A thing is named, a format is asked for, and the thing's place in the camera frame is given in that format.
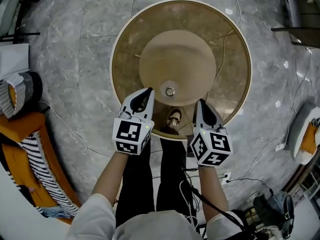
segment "orange chair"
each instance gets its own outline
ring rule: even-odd
[[[45,116],[39,112],[31,112],[8,120],[2,115],[0,116],[0,133],[20,145],[20,148],[2,145],[7,162],[8,159],[10,160],[8,165],[10,164],[11,174],[13,178],[18,179],[16,184],[27,187],[29,185],[36,190],[34,194],[31,193],[36,206],[52,207],[58,204],[67,212],[69,211],[70,215],[75,216],[81,203],[54,153],[45,126]],[[20,172],[13,168],[13,165],[22,168]],[[22,179],[20,175],[22,171],[28,173],[28,178]],[[59,220],[71,224],[72,217]]]

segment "orange cushion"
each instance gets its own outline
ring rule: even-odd
[[[314,154],[317,150],[315,134],[318,128],[313,126],[310,122],[304,133],[302,143],[300,145],[300,149],[303,151],[307,151],[310,154]]]
[[[0,133],[18,143],[44,125],[45,116],[38,112],[31,112],[12,120],[8,120],[5,115],[0,116]]]
[[[29,166],[26,151],[5,144],[2,144],[2,150],[15,183],[25,185],[28,188],[39,189],[40,184]]]
[[[9,84],[9,91],[10,91],[10,96],[12,99],[13,107],[15,107],[16,106],[16,92],[15,92],[15,89],[10,84]]]

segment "foot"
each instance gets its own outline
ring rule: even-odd
[[[181,121],[181,116],[181,110],[179,108],[175,108],[169,114],[166,124],[171,128],[178,126]]]

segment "striped cushion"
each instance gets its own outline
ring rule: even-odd
[[[21,187],[16,183],[14,177],[12,176],[11,172],[10,171],[7,171],[6,170],[6,173],[8,174],[8,176],[10,177],[10,179],[12,180],[13,184],[17,187],[17,189],[21,192]],[[44,211],[42,210],[41,207],[38,207],[38,206],[35,206],[34,207],[39,213],[41,213],[42,216],[46,217],[47,216],[44,214]]]
[[[38,131],[21,141],[20,146],[26,151],[34,175],[42,183],[50,196],[71,216],[76,216],[79,207],[75,205],[59,186],[51,172],[44,154]]]

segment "person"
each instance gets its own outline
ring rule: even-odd
[[[170,113],[162,132],[177,135],[175,127],[181,111]],[[201,240],[197,228],[191,186],[186,179],[186,150],[180,141],[161,139],[163,149],[160,186],[156,209],[153,176],[150,168],[151,146],[147,142],[140,155],[115,152],[102,172],[92,196],[82,205],[67,233],[67,240]],[[199,167],[201,193],[216,207],[228,211],[228,201],[214,167]],[[113,213],[120,185],[122,189]],[[241,229],[203,203],[209,240],[230,238]]]

